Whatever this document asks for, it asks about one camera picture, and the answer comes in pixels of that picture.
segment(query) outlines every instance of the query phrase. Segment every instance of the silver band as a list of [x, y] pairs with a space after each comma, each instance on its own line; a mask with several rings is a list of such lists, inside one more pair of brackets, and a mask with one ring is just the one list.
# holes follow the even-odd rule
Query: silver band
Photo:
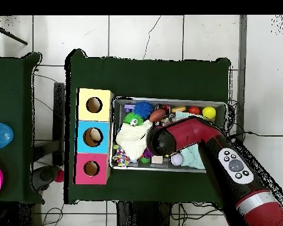
[[236, 207], [236, 209], [241, 215], [245, 215], [252, 209], [255, 209], [256, 207], [259, 207], [260, 205], [266, 204], [268, 202], [277, 202], [277, 200], [269, 191], [259, 192], [253, 196], [250, 196], [246, 200], [243, 200]]

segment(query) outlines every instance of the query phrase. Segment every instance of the gray button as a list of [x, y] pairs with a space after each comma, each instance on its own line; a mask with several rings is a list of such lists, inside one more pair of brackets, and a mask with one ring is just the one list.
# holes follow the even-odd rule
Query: gray button
[[229, 163], [229, 169], [233, 172], [242, 171], [244, 169], [243, 163], [238, 159], [233, 159]]

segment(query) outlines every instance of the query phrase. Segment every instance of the brown toy football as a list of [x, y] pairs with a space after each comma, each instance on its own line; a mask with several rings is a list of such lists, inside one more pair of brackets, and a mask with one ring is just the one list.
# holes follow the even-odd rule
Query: brown toy football
[[166, 111], [159, 108], [157, 110], [154, 110], [151, 113], [149, 121], [150, 122], [159, 122], [164, 118], [165, 115], [166, 115]]

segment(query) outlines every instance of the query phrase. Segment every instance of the red robot arm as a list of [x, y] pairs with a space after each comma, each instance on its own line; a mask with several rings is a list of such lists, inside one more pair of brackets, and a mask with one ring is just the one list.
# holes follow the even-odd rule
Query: red robot arm
[[155, 127], [147, 135], [147, 147], [154, 155], [195, 143], [230, 226], [283, 226], [283, 207], [216, 126], [189, 117]]

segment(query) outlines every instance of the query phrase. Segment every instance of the green mat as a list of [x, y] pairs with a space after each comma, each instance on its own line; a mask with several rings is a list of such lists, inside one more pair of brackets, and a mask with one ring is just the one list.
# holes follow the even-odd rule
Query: green mat
[[0, 122], [14, 132], [13, 141], [0, 149], [4, 182], [0, 201], [41, 203], [30, 184], [32, 161], [32, 72], [39, 53], [24, 58], [0, 58]]
[[77, 88], [94, 88], [108, 89], [115, 96], [227, 102], [230, 64], [226, 58], [215, 62], [87, 58], [82, 50], [73, 50], [65, 61], [66, 93], [70, 93], [70, 126], [68, 128], [66, 122], [65, 132], [65, 139], [70, 138], [69, 183], [64, 188], [66, 200], [70, 203], [130, 200], [218, 204], [209, 179], [203, 173], [112, 169], [107, 185], [73, 185], [75, 98]]

